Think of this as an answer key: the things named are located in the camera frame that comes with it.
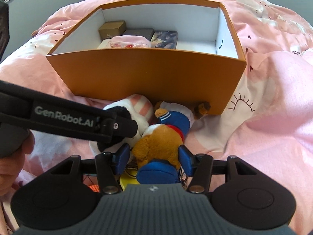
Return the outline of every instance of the brown plush toy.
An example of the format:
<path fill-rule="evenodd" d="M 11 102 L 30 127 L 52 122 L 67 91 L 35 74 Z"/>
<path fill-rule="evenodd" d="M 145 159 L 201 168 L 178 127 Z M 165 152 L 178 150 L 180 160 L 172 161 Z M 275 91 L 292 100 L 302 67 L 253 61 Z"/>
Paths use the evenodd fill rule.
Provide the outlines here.
<path fill-rule="evenodd" d="M 149 126 L 132 149 L 138 164 L 139 183 L 178 183 L 180 163 L 178 148 L 184 143 L 195 118 L 208 112 L 209 104 L 199 105 L 193 112 L 176 103 L 156 105 L 158 123 Z"/>

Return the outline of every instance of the bedding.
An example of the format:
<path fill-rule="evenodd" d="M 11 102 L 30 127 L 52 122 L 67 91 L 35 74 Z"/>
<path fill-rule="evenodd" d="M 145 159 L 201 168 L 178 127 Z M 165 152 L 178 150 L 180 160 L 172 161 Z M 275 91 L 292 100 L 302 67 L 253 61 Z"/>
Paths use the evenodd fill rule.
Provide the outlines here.
<path fill-rule="evenodd" d="M 74 96 L 45 55 L 89 12 L 114 1 L 119 0 L 87 0 L 58 10 L 0 64 L 0 79 L 103 108 L 110 102 Z M 313 27 L 266 0 L 216 1 L 225 5 L 248 64 L 222 115 L 195 121 L 186 145 L 194 154 L 216 159 L 237 155 L 288 188 L 297 202 L 290 227 L 306 235 L 313 229 Z M 10 193 L 1 197 L 0 234 L 18 228 L 9 208 L 16 189 L 69 155 L 95 154 L 84 140 L 34 136 L 33 153 Z M 85 183 L 92 182 L 86 177 Z M 221 183 L 223 177 L 213 176 L 211 190 Z"/>

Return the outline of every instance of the pink pouch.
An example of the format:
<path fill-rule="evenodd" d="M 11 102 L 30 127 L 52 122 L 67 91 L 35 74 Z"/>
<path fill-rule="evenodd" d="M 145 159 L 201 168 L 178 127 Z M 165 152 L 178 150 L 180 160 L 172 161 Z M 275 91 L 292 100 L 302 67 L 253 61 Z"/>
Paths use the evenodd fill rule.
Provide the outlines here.
<path fill-rule="evenodd" d="M 143 36 L 122 35 L 110 39 L 105 48 L 151 48 L 151 43 Z"/>

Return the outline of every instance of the plush toy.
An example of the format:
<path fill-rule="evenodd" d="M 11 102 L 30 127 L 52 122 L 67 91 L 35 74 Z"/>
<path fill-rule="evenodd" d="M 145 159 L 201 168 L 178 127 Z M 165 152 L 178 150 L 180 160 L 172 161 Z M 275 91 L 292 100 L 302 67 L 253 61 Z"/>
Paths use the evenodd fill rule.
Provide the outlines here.
<path fill-rule="evenodd" d="M 178 148 L 195 118 L 207 114 L 210 105 L 202 103 L 194 112 L 176 103 L 160 102 L 156 107 L 158 123 L 149 126 L 132 149 L 138 164 L 137 180 L 152 184 L 178 183 L 177 170 L 181 166 Z"/>
<path fill-rule="evenodd" d="M 132 95 L 126 99 L 114 102 L 105 106 L 104 110 L 114 111 L 118 116 L 135 120 L 138 125 L 138 131 L 133 138 L 114 136 L 109 144 L 90 141 L 89 146 L 95 156 L 103 151 L 115 153 L 124 143 L 128 143 L 132 148 L 142 137 L 153 117 L 153 106 L 151 102 L 142 95 Z"/>

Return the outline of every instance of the red collar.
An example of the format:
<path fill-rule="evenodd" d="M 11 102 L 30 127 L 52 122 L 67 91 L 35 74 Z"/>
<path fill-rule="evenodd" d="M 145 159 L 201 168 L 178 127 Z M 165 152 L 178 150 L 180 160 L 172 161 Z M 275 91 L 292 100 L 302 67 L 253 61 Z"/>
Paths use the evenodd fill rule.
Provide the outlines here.
<path fill-rule="evenodd" d="M 182 138 L 183 142 L 184 142 L 184 140 L 185 140 L 184 139 L 184 134 L 178 127 L 173 126 L 173 125 L 166 125 L 166 126 L 172 128 L 175 132 L 177 132 L 180 135 L 180 137 Z"/>

